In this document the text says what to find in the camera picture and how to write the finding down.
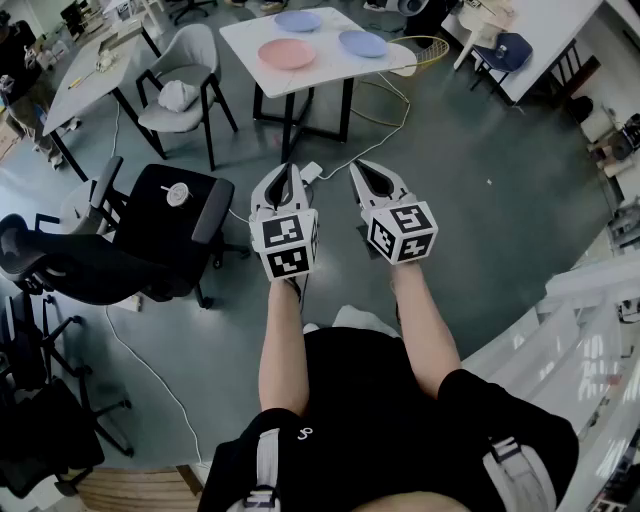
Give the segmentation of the wooden platform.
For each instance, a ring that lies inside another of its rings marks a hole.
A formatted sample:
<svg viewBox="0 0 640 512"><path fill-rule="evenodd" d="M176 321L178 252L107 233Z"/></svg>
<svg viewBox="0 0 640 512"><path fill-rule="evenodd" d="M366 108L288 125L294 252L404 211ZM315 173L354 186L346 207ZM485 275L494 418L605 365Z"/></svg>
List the wooden platform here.
<svg viewBox="0 0 640 512"><path fill-rule="evenodd" d="M76 489L91 512L197 512L204 489L190 466L98 468Z"/></svg>

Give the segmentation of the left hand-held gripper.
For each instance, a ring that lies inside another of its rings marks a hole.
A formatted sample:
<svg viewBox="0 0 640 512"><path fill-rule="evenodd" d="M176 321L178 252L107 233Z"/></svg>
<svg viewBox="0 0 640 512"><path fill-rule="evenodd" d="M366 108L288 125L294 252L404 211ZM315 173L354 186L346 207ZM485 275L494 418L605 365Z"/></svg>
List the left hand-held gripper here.
<svg viewBox="0 0 640 512"><path fill-rule="evenodd" d="M288 162L265 175L251 194L252 247L270 281L315 268L318 212L309 208L306 185L298 166ZM297 211L279 213L278 208Z"/></svg>

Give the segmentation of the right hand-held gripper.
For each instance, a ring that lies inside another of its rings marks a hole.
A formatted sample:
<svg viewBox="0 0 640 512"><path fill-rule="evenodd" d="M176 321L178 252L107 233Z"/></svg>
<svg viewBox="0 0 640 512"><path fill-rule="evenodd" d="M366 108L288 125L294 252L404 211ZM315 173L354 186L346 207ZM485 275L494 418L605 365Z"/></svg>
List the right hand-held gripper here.
<svg viewBox="0 0 640 512"><path fill-rule="evenodd" d="M439 230L428 204L381 164L357 159L349 172L363 219L357 230L370 257L383 257L391 265L426 258Z"/></svg>

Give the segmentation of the black office chair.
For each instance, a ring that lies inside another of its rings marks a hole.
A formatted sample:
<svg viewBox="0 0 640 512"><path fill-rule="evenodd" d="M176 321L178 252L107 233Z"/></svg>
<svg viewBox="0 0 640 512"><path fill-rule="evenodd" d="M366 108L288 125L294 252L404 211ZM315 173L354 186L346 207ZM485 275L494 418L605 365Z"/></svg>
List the black office chair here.
<svg viewBox="0 0 640 512"><path fill-rule="evenodd" d="M174 9L169 13L169 19L177 26L186 15L199 14L203 18L207 18L210 12L208 7L217 7L218 0L168 0L173 3L184 2L185 5Z"/></svg>
<svg viewBox="0 0 640 512"><path fill-rule="evenodd" d="M76 495L78 484L105 460L102 441L126 457L134 454L99 422L131 402L93 408L87 388L92 368L71 367L56 348L64 330L82 321L72 316L56 329L38 324L26 292L0 305L0 488L16 498L49 477L62 495Z"/></svg>
<svg viewBox="0 0 640 512"><path fill-rule="evenodd" d="M188 185L192 197L172 208L161 186L178 182ZM0 220L0 275L27 292L57 291L97 306L138 293L156 302L194 294L209 309L214 300L200 286L207 265L221 267L227 251L250 254L224 240L234 190L224 178L149 164L127 195L111 240L31 229L10 214Z"/></svg>

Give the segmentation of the grey upholstered chair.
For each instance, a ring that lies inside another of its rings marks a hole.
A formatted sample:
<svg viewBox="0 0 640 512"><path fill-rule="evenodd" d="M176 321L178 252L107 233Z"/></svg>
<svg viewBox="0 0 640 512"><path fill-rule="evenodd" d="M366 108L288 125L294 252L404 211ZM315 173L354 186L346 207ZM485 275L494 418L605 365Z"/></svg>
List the grey upholstered chair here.
<svg viewBox="0 0 640 512"><path fill-rule="evenodd" d="M164 85L180 80L199 89L199 97L184 112L171 112L158 104ZM188 133L203 126L209 165L215 168L210 110L219 104L231 129L236 121L220 88L221 67L213 32L204 24L192 24L180 29L167 49L136 79L142 104L138 116L141 126L159 141L161 133Z"/></svg>

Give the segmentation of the person's right forearm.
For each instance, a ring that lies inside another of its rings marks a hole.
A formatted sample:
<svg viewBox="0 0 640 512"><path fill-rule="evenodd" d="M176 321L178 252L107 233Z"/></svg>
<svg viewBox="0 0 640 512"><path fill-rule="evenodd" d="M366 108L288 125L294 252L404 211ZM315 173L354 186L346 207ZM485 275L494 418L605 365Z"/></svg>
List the person's right forearm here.
<svg viewBox="0 0 640 512"><path fill-rule="evenodd" d="M444 322L418 263L391 267L402 339L420 388L436 399L444 379L461 369L454 338Z"/></svg>

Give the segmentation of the blue chair with white frame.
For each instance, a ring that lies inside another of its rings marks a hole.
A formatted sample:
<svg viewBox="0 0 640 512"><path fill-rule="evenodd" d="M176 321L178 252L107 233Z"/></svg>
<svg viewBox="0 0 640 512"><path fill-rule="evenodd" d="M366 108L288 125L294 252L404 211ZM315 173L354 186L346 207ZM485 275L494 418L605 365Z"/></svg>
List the blue chair with white frame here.
<svg viewBox="0 0 640 512"><path fill-rule="evenodd" d="M475 71L478 76L470 87L473 91L483 79L483 73L499 71L502 77L491 89L493 93L511 74L518 72L531 58L533 47L518 33L501 32L496 37L494 48L474 44L472 49L480 57L480 64Z"/></svg>

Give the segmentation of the pink big plate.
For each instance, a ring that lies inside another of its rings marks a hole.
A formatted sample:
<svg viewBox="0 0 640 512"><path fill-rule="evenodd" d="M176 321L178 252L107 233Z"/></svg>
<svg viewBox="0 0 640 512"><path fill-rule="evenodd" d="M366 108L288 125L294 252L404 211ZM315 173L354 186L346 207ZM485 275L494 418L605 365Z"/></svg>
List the pink big plate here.
<svg viewBox="0 0 640 512"><path fill-rule="evenodd" d="M274 69L289 71L312 63L316 57L316 50L307 41L280 38L263 44L258 49L258 57Z"/></svg>

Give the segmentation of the flat framed tray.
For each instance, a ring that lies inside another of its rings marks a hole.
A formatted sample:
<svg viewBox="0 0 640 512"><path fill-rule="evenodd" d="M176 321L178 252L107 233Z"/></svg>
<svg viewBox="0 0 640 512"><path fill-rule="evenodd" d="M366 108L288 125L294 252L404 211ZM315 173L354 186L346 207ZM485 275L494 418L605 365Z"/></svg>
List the flat framed tray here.
<svg viewBox="0 0 640 512"><path fill-rule="evenodd" d="M112 51L115 48L125 44L129 40L132 40L145 32L144 26L137 22L132 25L119 30L116 33L111 34L104 39L99 46L98 54L101 55L106 51Z"/></svg>

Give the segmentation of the grey table with black legs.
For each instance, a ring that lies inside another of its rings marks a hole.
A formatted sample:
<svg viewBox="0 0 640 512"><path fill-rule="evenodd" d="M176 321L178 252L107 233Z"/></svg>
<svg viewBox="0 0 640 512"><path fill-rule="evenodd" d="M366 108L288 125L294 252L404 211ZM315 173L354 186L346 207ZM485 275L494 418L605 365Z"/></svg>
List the grey table with black legs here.
<svg viewBox="0 0 640 512"><path fill-rule="evenodd" d="M95 70L95 64L99 55L99 46L100 43L110 35L111 34L109 33L102 34L83 46L76 55L56 91L54 101L50 107L49 113L47 114L43 130L44 135L51 136L52 140L62 153L66 163L70 165L82 182L86 182L88 177L65 146L57 130L72 118L77 117L84 110L88 109L98 100L109 94L114 96L119 106L124 110L127 116L134 123L134 126L156 151L156 153L161 158L166 158L163 150L161 149L160 143L155 140L149 130L139 124L138 114L121 91L123 80L129 68L129 64L136 53L136 46L140 39L143 39L147 43L156 57L159 57L161 52L145 29L145 32L142 35L115 48L115 51L119 55L118 63L108 72L99 73ZM67 89L69 84L74 80L86 76L94 70L95 73L78 87L71 90Z"/></svg>

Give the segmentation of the person's grey trousers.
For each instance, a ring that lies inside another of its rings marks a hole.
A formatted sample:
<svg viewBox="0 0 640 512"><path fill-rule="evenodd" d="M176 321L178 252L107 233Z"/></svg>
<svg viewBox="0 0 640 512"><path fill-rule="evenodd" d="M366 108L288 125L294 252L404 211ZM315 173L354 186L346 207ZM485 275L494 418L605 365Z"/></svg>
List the person's grey trousers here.
<svg viewBox="0 0 640 512"><path fill-rule="evenodd" d="M332 326L375 331L391 338L400 338L400 334L378 316L352 305L344 305L339 309Z"/></svg>

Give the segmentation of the blue big plate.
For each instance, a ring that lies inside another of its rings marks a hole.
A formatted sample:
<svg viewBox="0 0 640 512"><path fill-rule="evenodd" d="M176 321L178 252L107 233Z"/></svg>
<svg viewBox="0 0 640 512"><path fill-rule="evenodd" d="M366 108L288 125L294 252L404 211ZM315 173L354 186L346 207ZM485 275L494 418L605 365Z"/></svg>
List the blue big plate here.
<svg viewBox="0 0 640 512"><path fill-rule="evenodd" d="M342 31L339 42L349 53L364 58L381 58L387 54L387 43L380 36L362 30Z"/></svg>
<svg viewBox="0 0 640 512"><path fill-rule="evenodd" d="M280 12L274 22L281 30L291 33L312 32L322 24L321 18L310 11Z"/></svg>

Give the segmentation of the person's black shirt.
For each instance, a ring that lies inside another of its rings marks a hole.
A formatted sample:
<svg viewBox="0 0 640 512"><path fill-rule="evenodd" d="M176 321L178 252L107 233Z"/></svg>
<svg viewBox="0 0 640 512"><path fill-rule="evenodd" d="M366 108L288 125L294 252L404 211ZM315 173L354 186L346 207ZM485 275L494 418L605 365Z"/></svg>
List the person's black shirt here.
<svg viewBox="0 0 640 512"><path fill-rule="evenodd" d="M532 449L562 499L579 443L564 418L466 370L426 395L403 342L364 329L305 338L310 397L303 414L269 409L218 446L198 512L228 512L259 486L260 436L276 430L274 496L282 512L351 512L373 500L433 492L471 512L506 512L487 465L498 441Z"/></svg>

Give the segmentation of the person's left forearm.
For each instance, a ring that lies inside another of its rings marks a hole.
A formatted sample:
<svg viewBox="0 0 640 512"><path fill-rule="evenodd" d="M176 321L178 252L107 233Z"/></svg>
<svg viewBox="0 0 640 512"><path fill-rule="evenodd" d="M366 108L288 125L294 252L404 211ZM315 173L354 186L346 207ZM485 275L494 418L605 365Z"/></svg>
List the person's left forearm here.
<svg viewBox="0 0 640 512"><path fill-rule="evenodd" d="M286 409L302 416L309 401L306 347L299 300L284 280L271 283L259 367L261 409Z"/></svg>

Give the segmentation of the grey chair with black frame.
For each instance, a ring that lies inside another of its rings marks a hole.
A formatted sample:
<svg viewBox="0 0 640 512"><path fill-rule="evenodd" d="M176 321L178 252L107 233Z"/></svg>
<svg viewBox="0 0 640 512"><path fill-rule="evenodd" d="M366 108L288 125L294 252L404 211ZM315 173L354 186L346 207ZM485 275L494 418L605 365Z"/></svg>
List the grey chair with black frame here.
<svg viewBox="0 0 640 512"><path fill-rule="evenodd" d="M61 230L67 234L106 235L118 224L128 196L114 188L123 158L112 157L97 179L77 187L62 203Z"/></svg>

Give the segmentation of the white cloth bundle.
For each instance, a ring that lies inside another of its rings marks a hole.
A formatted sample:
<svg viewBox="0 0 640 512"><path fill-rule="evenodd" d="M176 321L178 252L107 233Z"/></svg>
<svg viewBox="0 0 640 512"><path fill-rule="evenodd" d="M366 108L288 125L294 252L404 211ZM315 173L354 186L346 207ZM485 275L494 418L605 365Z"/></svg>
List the white cloth bundle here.
<svg viewBox="0 0 640 512"><path fill-rule="evenodd" d="M199 89L180 80L167 82L158 96L158 104L175 113L184 112L199 97Z"/></svg>

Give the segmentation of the white marble table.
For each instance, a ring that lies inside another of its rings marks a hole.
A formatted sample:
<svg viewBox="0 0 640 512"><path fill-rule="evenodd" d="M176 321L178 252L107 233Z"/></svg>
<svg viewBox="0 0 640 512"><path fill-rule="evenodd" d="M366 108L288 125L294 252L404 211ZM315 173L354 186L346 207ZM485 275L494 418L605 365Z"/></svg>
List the white marble table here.
<svg viewBox="0 0 640 512"><path fill-rule="evenodd" d="M297 38L310 44L314 59L295 70L277 70L259 58L259 48L285 37L275 18L262 17L227 25L220 34L255 82L253 114L256 121L280 123L283 127L280 161L285 163L299 137L309 134L344 143L347 141L354 81L364 75L415 67L414 53L399 44L386 43L381 57L361 57L349 53L339 34L362 28L333 7L317 8L321 25ZM323 130L306 124L315 89L333 82L342 84L339 130Z"/></svg>

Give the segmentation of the white round lidded cup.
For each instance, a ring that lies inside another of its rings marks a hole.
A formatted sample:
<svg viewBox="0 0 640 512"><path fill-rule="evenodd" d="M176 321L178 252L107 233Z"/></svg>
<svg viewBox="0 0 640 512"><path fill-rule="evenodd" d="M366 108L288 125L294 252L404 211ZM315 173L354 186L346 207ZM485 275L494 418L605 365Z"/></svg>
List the white round lidded cup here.
<svg viewBox="0 0 640 512"><path fill-rule="evenodd" d="M161 186L161 189L166 193L166 201L172 208L184 206L192 197L188 185L184 182L175 183L170 187Z"/></svg>

